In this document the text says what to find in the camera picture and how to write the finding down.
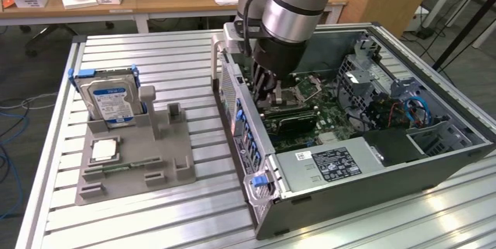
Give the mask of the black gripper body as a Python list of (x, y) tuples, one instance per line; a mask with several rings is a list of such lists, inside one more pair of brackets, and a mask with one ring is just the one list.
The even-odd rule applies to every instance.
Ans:
[(306, 47), (306, 41), (289, 43), (276, 38), (262, 38), (255, 42), (254, 60), (277, 79), (285, 79), (298, 67)]

